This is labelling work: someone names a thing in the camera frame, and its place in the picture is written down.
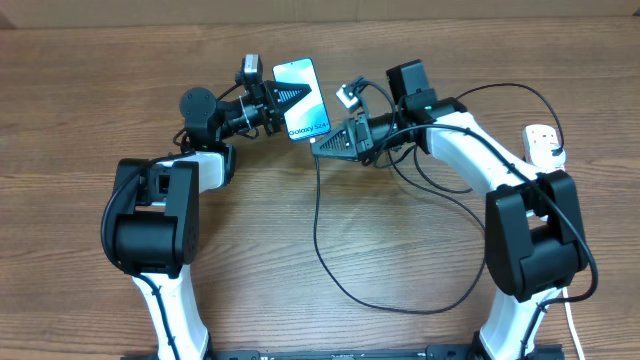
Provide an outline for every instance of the white connector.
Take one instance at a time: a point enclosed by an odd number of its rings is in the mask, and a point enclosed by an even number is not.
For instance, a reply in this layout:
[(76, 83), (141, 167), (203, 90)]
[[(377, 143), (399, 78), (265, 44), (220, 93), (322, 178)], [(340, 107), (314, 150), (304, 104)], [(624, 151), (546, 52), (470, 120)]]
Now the white connector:
[(522, 140), (526, 162), (544, 169), (544, 172), (564, 170), (567, 152), (563, 149), (562, 153), (553, 155), (553, 150), (560, 147), (558, 135), (553, 127), (540, 124), (529, 125), (522, 130)]
[(338, 91), (336, 91), (336, 96), (338, 100), (347, 108), (349, 113), (353, 113), (358, 106), (360, 106), (360, 100), (355, 96), (353, 92), (347, 92), (347, 85), (342, 85)]

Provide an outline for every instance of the black mount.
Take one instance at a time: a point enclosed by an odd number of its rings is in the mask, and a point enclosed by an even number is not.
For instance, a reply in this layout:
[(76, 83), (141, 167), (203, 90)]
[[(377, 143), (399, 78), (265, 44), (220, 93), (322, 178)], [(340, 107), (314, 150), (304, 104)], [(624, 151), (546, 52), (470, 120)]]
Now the black mount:
[[(562, 170), (539, 174), (536, 183), (584, 238), (578, 194)], [(529, 229), (527, 211), (548, 216), (547, 224)], [(523, 302), (540, 291), (565, 287), (586, 268), (578, 239), (526, 184), (503, 185), (487, 193), (485, 254), (491, 277), (502, 292)]]

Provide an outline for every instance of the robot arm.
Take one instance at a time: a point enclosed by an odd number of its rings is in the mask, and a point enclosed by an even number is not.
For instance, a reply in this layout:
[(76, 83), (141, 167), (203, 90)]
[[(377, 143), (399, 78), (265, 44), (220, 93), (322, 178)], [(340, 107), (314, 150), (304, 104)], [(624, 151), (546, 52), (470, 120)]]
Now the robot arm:
[[(199, 194), (228, 184), (233, 176), (235, 150), (224, 139), (260, 125), (268, 136), (281, 131), (283, 114), (310, 92), (307, 84), (263, 81), (262, 62), (252, 54), (243, 59), (236, 84), (244, 86), (245, 95), (230, 102), (204, 88), (185, 92), (182, 155), (118, 164), (102, 245), (112, 264), (132, 275), (143, 293), (159, 344), (155, 357), (125, 359), (215, 358), (189, 265), (198, 247)], [(297, 95), (280, 98), (283, 90)], [(146, 206), (163, 211), (140, 210)]]
[[(319, 157), (367, 164), (377, 158), (376, 153), (415, 142), (462, 176), (486, 201), (485, 258), (498, 286), (491, 315), (476, 334), (472, 351), (484, 359), (519, 358), (538, 304), (558, 296), (587, 265), (578, 239), (563, 229), (532, 184), (544, 189), (584, 238), (575, 185), (564, 171), (542, 174), (544, 169), (511, 154), (457, 100), (437, 101), (419, 61), (391, 69), (387, 77), (399, 116), (371, 118), (365, 107), (364, 113), (313, 143), (311, 151)], [(352, 112), (356, 105), (347, 95), (351, 86), (342, 89), (347, 90), (339, 90), (338, 98)], [(549, 222), (529, 229), (527, 217), (533, 215), (548, 215)], [(536, 318), (525, 354), (534, 351), (533, 338), (541, 321), (542, 316)]]

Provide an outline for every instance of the black joint housing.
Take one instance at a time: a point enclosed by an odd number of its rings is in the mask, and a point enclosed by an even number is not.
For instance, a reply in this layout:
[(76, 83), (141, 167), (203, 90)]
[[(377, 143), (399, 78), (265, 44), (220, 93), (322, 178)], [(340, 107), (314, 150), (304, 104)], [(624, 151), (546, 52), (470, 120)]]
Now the black joint housing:
[[(558, 170), (540, 174), (536, 183), (584, 239), (573, 179)], [(531, 210), (548, 216), (547, 224), (530, 229), (527, 211)], [(487, 193), (485, 234), (491, 277), (502, 292), (520, 302), (540, 291), (568, 286), (588, 263), (576, 236), (527, 184), (503, 185)]]
[[(145, 162), (121, 160), (114, 191)], [(107, 219), (105, 252), (116, 267), (130, 275), (176, 278), (182, 265), (194, 260), (200, 233), (198, 176), (198, 163), (175, 161), (170, 168), (156, 164), (125, 186)], [(164, 202), (164, 212), (136, 209), (154, 202)]]
[(180, 112), (192, 148), (202, 150), (220, 141), (224, 122), (224, 109), (220, 102), (205, 88), (187, 90), (180, 100)]
[(420, 60), (413, 60), (387, 70), (387, 80), (396, 104), (403, 96), (429, 90), (429, 80)]

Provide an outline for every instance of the smartphone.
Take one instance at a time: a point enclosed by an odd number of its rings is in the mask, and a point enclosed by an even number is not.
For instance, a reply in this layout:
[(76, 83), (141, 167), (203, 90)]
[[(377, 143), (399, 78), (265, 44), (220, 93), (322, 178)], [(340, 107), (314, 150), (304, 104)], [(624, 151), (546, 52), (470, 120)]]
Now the smartphone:
[(284, 113), (289, 139), (303, 140), (331, 131), (327, 108), (310, 58), (274, 66), (273, 78), (277, 82), (308, 84), (311, 87), (307, 96)]

